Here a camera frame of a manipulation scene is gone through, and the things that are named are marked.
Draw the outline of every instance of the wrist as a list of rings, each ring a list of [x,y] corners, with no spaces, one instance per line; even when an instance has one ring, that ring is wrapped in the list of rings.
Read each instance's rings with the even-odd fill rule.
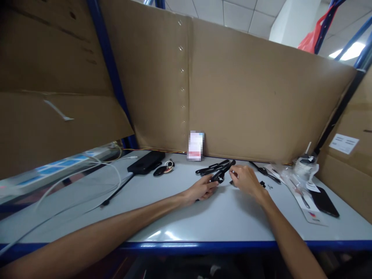
[[[186,191],[183,191],[183,192],[175,195],[175,198],[176,198],[176,201],[179,205],[178,207],[180,207],[180,208],[190,205],[190,198],[188,197]]]
[[[272,201],[269,192],[261,186],[261,190],[259,193],[256,195],[256,201],[257,203],[262,206],[263,208],[267,207],[270,205],[270,202]]]

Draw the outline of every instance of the cardboard divider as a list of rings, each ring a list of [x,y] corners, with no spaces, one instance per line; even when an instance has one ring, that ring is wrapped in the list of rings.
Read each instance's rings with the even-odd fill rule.
[[[186,150],[190,18],[130,0],[100,5],[139,146]]]
[[[329,145],[336,134],[358,139],[350,154]],[[372,70],[323,145],[317,177],[372,224]]]
[[[85,0],[2,4],[0,179],[133,134]]]
[[[189,131],[199,130],[205,155],[290,162],[310,141],[316,146],[356,73],[134,1],[101,1],[101,7],[142,148],[185,151]]]
[[[290,162],[316,143],[355,70],[193,19],[190,129],[212,156]]]

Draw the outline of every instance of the black power adapter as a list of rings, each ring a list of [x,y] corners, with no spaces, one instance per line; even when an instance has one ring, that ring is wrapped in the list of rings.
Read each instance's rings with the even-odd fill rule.
[[[148,174],[150,171],[156,169],[159,163],[165,158],[165,153],[160,151],[151,151],[137,162],[131,164],[127,170],[137,174]]]

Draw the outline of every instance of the keychain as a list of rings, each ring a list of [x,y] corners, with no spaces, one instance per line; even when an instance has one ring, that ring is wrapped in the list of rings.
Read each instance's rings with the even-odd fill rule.
[[[167,168],[165,169],[164,173],[169,173],[174,169],[174,162],[172,159],[169,159],[169,161],[167,161],[165,165],[167,166]]]

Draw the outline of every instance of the forearm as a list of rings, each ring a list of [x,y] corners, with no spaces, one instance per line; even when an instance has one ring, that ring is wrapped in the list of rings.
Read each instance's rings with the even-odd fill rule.
[[[293,278],[326,278],[306,243],[280,212],[267,191],[264,191],[260,204]]]
[[[0,277],[69,278],[184,202],[175,195],[84,227],[10,263],[0,270]]]

